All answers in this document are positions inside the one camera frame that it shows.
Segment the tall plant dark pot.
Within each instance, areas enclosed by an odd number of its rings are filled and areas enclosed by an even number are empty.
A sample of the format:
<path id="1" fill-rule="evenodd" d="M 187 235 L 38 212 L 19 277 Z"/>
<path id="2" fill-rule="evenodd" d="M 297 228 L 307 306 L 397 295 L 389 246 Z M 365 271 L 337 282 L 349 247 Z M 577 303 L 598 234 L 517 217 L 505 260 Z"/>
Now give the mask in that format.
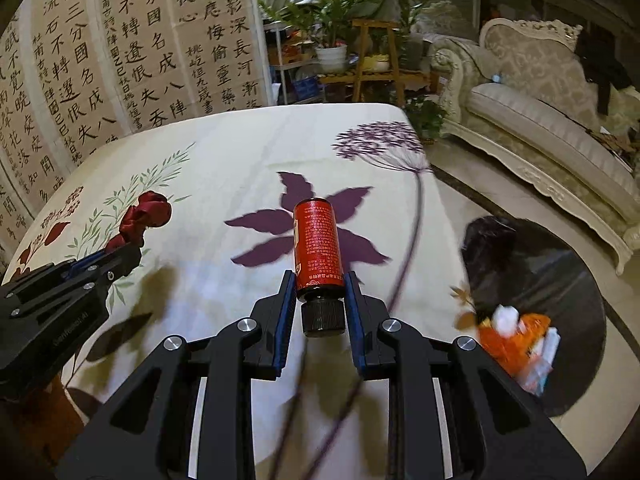
<path id="1" fill-rule="evenodd" d="M 428 0 L 396 0 L 399 63 L 404 70 L 418 70 L 423 56 L 423 39 L 412 31 Z"/>

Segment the potted plant white pot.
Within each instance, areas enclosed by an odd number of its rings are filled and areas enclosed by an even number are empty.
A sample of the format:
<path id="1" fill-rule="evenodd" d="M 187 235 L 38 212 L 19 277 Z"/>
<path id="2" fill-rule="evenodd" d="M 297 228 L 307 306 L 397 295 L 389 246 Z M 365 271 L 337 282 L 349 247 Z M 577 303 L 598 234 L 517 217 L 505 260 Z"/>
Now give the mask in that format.
<path id="1" fill-rule="evenodd" d="M 340 74 L 347 70 L 347 36 L 352 21 L 366 3 L 378 0 L 314 0 L 277 6 L 262 0 L 259 5 L 268 18 L 302 32 L 314 44 L 320 73 Z"/>

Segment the wooden plant stand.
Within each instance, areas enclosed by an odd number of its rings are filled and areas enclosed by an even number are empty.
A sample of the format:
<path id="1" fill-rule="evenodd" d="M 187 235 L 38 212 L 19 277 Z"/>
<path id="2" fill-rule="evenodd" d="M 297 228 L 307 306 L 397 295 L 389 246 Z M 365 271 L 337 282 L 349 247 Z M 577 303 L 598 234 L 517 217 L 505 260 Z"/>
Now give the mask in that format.
<path id="1" fill-rule="evenodd" d="M 344 84 L 352 87 L 352 102 L 362 102 L 362 86 L 365 82 L 391 82 L 395 89 L 396 102 L 404 107 L 406 102 L 405 90 L 411 88 L 431 88 L 431 75 L 422 70 L 407 70 L 401 68 L 396 40 L 399 28 L 395 22 L 370 20 L 370 18 L 354 18 L 350 24 L 358 30 L 357 61 L 353 70 L 343 73 L 321 73 L 318 83 Z M 370 38 L 371 30 L 382 30 L 386 33 L 387 54 L 367 55 L 366 42 Z"/>

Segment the red cylindrical bottle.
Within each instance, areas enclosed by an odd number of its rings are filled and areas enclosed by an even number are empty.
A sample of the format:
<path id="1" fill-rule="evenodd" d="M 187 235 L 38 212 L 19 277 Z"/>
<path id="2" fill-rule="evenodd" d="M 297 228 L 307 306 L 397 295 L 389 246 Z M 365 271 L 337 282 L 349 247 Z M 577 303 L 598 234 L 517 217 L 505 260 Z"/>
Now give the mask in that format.
<path id="1" fill-rule="evenodd" d="M 344 271 L 335 214 L 324 198 L 294 207 L 296 297 L 308 338 L 344 333 Z"/>

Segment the black lined trash bin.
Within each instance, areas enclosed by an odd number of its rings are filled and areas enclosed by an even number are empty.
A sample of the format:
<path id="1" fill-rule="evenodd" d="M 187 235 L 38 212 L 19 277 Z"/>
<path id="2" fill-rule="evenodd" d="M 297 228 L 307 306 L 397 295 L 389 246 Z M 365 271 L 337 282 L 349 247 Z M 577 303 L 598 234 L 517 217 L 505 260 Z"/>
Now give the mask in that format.
<path id="1" fill-rule="evenodd" d="M 461 255 L 478 320 L 502 304 L 547 315 L 558 330 L 559 350 L 538 403 L 550 417 L 565 414 L 590 387 L 605 348 L 603 298 L 588 266 L 540 224 L 497 216 L 468 224 Z"/>

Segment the dark red ribbon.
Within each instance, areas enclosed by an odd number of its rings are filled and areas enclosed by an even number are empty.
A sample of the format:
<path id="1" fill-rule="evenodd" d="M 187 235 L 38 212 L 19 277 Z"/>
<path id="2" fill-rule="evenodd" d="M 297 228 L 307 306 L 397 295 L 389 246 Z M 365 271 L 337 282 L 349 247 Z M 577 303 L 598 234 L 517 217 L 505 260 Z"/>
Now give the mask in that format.
<path id="1" fill-rule="evenodd" d="M 145 231 L 166 226 L 171 213 L 171 204 L 165 196 L 153 191 L 143 193 L 138 197 L 138 202 L 125 212 L 118 233 L 107 242 L 105 251 L 114 252 L 126 244 L 141 248 Z"/>

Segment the floral patterned tablecloth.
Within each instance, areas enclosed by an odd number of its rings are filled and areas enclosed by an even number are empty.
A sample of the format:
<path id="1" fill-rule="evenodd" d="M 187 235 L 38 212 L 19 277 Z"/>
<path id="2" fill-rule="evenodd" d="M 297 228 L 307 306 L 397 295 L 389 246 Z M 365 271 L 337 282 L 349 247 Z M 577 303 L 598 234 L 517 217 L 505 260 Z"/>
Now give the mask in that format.
<path id="1" fill-rule="evenodd" d="M 103 248 L 145 192 L 168 199 L 108 320 L 35 400 L 2 406 L 1 474 L 49 477 L 90 416 L 167 336 L 213 336 L 294 264 L 294 206 L 328 200 L 346 270 L 424 335 L 451 340 L 466 282 L 439 184 L 405 114 L 276 106 L 185 120 L 91 155 L 18 233 L 7 278 Z"/>

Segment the black clothing on sofa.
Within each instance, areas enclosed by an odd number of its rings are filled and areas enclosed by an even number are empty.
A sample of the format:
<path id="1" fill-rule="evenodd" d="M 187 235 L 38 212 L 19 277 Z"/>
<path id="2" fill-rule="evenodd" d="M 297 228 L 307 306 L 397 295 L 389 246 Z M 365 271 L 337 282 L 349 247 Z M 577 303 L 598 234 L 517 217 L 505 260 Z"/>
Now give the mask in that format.
<path id="1" fill-rule="evenodd" d="M 597 86 L 597 112 L 608 116 L 612 88 L 624 90 L 634 85 L 626 68 L 616 60 L 608 42 L 587 29 L 579 33 L 574 52 L 582 64 L 586 81 Z"/>

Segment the white metal shelf rack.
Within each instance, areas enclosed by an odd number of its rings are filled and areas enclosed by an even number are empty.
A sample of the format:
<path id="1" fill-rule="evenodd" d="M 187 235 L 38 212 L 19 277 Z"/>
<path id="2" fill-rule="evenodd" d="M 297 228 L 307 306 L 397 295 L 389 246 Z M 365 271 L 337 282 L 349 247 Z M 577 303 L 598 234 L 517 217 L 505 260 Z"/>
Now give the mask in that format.
<path id="1" fill-rule="evenodd" d="M 283 22 L 264 21 L 273 103 L 322 101 L 314 45 L 304 33 Z"/>

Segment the calligraphy folding screen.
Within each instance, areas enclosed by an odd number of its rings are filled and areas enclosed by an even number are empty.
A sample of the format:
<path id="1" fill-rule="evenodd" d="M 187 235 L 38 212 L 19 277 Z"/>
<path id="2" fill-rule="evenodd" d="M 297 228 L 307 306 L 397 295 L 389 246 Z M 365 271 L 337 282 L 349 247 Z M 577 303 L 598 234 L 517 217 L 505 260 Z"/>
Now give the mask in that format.
<path id="1" fill-rule="evenodd" d="M 104 144 L 268 106 L 257 0 L 24 0 L 1 35 L 1 258 Z"/>

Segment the ornate cream sofa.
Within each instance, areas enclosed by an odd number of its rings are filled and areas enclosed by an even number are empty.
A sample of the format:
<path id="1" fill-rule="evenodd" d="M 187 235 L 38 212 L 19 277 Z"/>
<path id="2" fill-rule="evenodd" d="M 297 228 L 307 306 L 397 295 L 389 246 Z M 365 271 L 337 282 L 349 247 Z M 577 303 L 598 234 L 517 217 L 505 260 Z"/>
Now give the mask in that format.
<path id="1" fill-rule="evenodd" d="M 494 18 L 480 39 L 440 36 L 431 66 L 446 81 L 442 131 L 497 159 L 585 222 L 616 253 L 616 272 L 639 251 L 639 93 L 598 87 L 576 54 L 582 29 L 560 21 Z"/>

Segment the yellow bowl on stand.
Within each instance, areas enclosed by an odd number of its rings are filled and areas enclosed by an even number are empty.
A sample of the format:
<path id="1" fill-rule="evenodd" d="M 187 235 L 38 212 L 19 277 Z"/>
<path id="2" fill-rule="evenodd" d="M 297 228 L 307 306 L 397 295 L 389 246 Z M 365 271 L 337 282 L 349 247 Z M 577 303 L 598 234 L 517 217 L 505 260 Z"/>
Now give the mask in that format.
<path id="1" fill-rule="evenodd" d="M 390 70 L 390 58 L 387 54 L 367 55 L 362 60 L 363 73 L 383 73 Z"/>

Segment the orange snack wrapper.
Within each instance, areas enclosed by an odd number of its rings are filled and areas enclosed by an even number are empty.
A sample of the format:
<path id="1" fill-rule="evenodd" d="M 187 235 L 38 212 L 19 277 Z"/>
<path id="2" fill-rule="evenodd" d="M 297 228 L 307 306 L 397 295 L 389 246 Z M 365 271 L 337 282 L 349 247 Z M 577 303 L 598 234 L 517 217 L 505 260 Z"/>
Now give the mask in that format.
<path id="1" fill-rule="evenodd" d="M 529 362 L 534 345 L 544 338 L 551 325 L 547 315 L 527 313 L 516 324 L 515 334 L 501 336 L 487 318 L 477 327 L 480 345 L 511 376 L 516 376 Z"/>

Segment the white crumpled tissue ball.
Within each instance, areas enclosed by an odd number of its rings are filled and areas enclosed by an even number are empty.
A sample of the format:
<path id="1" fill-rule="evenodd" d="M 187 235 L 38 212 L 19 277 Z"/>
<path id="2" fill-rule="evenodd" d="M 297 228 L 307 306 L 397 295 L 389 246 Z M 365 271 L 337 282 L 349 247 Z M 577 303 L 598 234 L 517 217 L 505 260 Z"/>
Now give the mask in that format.
<path id="1" fill-rule="evenodd" d="M 510 338 L 518 331 L 520 312 L 512 306 L 499 304 L 491 318 L 491 327 L 502 338 Z"/>

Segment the small green floor plant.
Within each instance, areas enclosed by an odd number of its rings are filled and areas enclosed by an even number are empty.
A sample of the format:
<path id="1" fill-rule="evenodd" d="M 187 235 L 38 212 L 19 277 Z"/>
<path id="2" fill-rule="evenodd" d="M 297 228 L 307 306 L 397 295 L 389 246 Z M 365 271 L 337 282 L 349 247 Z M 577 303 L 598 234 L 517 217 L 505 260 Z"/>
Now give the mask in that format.
<path id="1" fill-rule="evenodd" d="M 447 112 L 428 96 L 413 96 L 404 108 L 412 128 L 423 141 L 436 141 L 442 136 Z"/>

